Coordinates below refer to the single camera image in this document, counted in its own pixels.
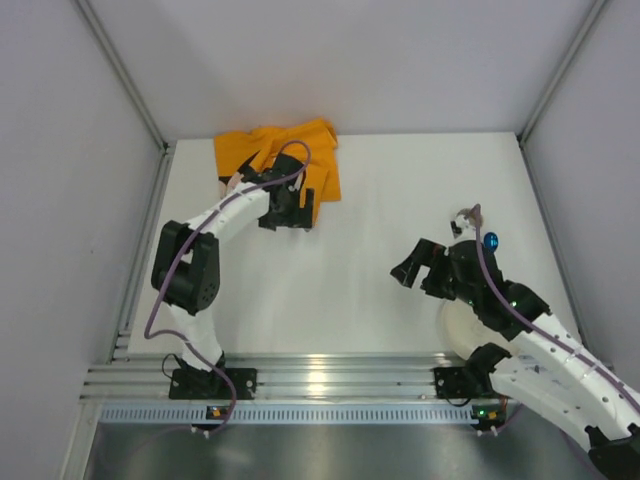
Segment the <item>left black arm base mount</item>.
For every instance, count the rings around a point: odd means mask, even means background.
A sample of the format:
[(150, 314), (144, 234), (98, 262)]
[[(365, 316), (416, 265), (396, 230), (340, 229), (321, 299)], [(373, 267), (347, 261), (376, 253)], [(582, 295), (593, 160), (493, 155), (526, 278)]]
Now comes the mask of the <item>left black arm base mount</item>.
[[(237, 400), (251, 400), (257, 387), (254, 368), (227, 368), (224, 373), (236, 390)], [(179, 367), (172, 372), (168, 397), (172, 400), (231, 400), (228, 383), (214, 372)]]

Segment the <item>small speckled grey cup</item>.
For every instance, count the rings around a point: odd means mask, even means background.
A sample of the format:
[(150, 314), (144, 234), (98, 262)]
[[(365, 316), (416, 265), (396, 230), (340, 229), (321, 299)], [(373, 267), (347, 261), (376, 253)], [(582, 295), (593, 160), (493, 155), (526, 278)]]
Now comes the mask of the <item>small speckled grey cup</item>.
[(463, 208), (456, 213), (450, 222), (454, 236), (460, 236), (466, 231), (478, 230), (483, 226), (484, 219), (475, 208)]

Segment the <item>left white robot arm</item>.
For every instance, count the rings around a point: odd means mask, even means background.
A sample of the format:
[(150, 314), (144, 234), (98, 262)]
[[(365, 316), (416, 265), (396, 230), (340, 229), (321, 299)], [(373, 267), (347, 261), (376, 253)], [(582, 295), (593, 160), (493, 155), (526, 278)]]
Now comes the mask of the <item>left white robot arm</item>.
[(204, 372), (223, 357), (213, 303), (221, 286), (220, 247), (249, 225), (276, 230), (312, 228), (315, 192), (304, 191), (308, 160), (279, 153), (272, 166), (248, 171), (215, 205), (184, 222), (164, 224), (156, 247), (151, 286), (157, 291), (145, 324), (147, 340), (173, 336), (181, 360)]

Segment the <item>cream ceramic plate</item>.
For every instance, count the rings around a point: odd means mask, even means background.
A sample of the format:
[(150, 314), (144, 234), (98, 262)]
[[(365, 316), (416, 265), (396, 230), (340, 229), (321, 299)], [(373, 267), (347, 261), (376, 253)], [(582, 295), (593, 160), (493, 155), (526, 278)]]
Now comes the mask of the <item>cream ceramic plate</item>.
[(488, 330), (463, 301), (444, 300), (437, 322), (442, 341), (463, 360), (489, 341)]

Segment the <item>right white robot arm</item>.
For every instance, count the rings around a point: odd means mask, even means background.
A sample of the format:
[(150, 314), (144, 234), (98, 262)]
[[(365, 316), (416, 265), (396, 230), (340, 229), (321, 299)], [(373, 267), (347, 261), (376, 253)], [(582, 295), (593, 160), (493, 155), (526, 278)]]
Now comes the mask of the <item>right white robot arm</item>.
[(445, 247), (421, 239), (390, 271), (400, 285), (443, 300), (441, 338), (464, 361), (445, 399), (506, 396), (572, 438), (608, 479), (639, 476), (639, 394), (558, 320), (529, 287), (506, 279), (473, 240)]

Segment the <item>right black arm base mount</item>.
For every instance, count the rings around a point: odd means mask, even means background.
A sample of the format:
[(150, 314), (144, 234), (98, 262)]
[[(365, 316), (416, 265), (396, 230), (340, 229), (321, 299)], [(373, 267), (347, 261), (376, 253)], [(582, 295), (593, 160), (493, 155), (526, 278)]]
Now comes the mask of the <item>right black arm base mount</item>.
[(452, 405), (465, 406), (471, 400), (492, 398), (494, 391), (486, 374), (467, 366), (437, 367), (433, 369), (436, 397)]

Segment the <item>orange Mickey Mouse placemat cloth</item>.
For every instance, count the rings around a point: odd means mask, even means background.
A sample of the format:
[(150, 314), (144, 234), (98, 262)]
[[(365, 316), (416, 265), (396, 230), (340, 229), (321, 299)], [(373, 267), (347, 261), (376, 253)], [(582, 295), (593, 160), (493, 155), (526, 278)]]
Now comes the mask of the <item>orange Mickey Mouse placemat cloth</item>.
[(334, 127), (323, 118), (288, 128), (267, 126), (218, 135), (214, 149), (220, 194), (226, 195), (240, 183), (260, 185), (260, 174), (273, 165), (278, 154), (291, 155), (302, 163), (300, 170), (263, 185), (284, 183), (298, 175), (300, 207), (304, 205), (305, 190), (315, 190), (314, 227), (321, 204), (337, 202), (342, 197), (337, 147)]

